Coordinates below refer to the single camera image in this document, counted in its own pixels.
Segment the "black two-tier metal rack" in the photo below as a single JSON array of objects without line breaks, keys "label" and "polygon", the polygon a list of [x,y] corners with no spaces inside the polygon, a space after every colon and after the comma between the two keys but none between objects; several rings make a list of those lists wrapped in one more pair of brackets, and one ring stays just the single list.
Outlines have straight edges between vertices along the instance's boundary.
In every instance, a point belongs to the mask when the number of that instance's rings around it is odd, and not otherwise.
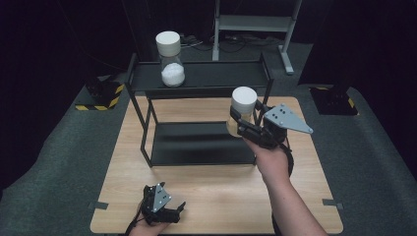
[{"label": "black two-tier metal rack", "polygon": [[234,89],[263,89],[268,101],[273,78],[265,56],[251,61],[186,62],[185,83],[169,88],[157,62],[131,57],[126,86],[143,128],[141,152],[150,167],[252,164],[243,141],[230,136],[226,122],[187,121],[211,98],[228,98]]}]

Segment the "person's right hand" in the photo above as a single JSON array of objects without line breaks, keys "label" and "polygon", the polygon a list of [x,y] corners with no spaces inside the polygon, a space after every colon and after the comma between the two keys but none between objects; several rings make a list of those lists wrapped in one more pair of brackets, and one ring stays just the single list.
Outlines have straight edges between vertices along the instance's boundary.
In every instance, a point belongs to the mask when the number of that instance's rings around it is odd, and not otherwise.
[{"label": "person's right hand", "polygon": [[266,149],[247,139],[244,142],[254,153],[256,165],[266,182],[289,179],[287,155],[280,147]]}]

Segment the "person's left hand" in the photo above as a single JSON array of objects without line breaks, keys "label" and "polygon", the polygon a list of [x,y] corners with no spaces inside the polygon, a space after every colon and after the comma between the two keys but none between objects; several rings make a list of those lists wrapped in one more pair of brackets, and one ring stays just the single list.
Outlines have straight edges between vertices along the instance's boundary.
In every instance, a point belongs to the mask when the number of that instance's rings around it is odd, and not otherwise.
[{"label": "person's left hand", "polygon": [[145,221],[138,221],[134,224],[128,236],[158,236],[167,227],[169,223],[159,222],[155,225],[148,225]]}]

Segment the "glass jar with white granules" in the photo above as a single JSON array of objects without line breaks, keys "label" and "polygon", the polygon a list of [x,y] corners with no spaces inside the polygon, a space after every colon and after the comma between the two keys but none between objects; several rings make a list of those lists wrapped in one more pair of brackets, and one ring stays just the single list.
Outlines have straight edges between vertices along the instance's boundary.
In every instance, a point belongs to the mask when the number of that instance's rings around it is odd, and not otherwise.
[{"label": "glass jar with white granules", "polygon": [[162,82],[171,88],[181,86],[185,81],[185,69],[180,59],[180,35],[172,30],[163,31],[155,37],[155,42]]}]

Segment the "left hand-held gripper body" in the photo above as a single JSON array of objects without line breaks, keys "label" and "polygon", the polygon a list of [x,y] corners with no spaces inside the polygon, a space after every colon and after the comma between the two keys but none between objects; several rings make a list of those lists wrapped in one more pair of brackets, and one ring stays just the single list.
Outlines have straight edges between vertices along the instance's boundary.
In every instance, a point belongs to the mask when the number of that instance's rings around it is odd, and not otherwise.
[{"label": "left hand-held gripper body", "polygon": [[178,212],[176,209],[169,209],[165,206],[171,201],[171,196],[164,189],[164,182],[155,186],[144,187],[142,200],[142,214],[148,225],[155,222],[166,222],[165,215],[169,212]]}]

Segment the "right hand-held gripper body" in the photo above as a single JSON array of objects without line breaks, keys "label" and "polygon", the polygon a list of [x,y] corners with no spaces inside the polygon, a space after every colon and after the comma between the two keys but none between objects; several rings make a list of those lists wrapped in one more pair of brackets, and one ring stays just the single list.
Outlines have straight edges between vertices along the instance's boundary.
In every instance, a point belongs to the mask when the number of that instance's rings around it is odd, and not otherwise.
[{"label": "right hand-held gripper body", "polygon": [[252,124],[240,121],[238,135],[255,143],[261,148],[274,149],[281,146],[287,138],[287,131],[312,134],[314,130],[297,116],[286,104],[272,106],[265,114],[260,113],[263,121]]}]

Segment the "black base with striped tape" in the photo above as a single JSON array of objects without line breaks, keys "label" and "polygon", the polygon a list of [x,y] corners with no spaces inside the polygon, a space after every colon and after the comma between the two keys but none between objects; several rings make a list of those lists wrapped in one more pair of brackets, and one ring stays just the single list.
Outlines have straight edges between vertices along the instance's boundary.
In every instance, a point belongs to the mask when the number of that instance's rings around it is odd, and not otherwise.
[{"label": "black base with striped tape", "polygon": [[334,88],[310,88],[318,112],[322,115],[355,116],[358,110],[345,91]]},{"label": "black base with striped tape", "polygon": [[123,83],[96,80],[94,85],[85,85],[75,99],[75,108],[81,111],[110,110],[119,101]]}]

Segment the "grey metal stand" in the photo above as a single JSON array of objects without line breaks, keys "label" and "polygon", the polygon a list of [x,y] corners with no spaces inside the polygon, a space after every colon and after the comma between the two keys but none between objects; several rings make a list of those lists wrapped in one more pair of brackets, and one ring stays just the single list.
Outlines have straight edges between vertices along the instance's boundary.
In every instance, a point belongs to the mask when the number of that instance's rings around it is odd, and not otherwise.
[{"label": "grey metal stand", "polygon": [[285,38],[282,44],[277,46],[283,67],[287,75],[293,75],[292,67],[287,49],[295,29],[299,11],[303,0],[295,0],[292,15],[289,17],[272,17],[272,16],[239,16],[239,15],[221,15],[220,0],[215,0],[214,10],[214,37],[211,59],[219,60],[219,33],[222,30],[232,31],[269,31],[284,32]]}]

